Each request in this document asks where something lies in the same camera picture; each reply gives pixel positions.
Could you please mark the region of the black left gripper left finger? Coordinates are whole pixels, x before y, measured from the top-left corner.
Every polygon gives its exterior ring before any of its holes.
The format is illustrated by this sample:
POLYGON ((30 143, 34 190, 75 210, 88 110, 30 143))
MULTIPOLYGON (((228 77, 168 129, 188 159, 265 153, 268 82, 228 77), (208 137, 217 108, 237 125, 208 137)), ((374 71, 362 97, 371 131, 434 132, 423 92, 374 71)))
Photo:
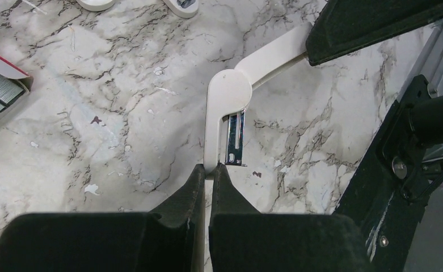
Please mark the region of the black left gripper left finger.
POLYGON ((0 236, 0 271, 203 271, 205 169, 148 212, 31 213, 0 236))

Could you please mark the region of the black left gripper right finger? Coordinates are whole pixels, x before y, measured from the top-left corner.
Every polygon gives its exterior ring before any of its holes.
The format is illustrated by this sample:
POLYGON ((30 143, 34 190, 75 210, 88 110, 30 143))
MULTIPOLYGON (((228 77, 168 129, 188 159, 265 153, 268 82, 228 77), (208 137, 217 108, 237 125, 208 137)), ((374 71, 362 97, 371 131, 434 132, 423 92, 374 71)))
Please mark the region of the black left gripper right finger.
POLYGON ((209 250, 214 271, 373 271, 359 228, 344 215, 266 214, 213 173, 209 250))

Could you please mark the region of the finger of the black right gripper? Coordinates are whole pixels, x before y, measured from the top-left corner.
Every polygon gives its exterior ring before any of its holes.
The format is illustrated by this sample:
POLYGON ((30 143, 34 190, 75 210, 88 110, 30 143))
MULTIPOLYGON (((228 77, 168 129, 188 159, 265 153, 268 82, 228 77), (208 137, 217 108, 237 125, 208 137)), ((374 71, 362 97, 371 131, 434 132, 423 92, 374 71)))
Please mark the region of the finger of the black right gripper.
POLYGON ((317 66, 443 19, 439 0, 328 1, 306 40, 317 66))

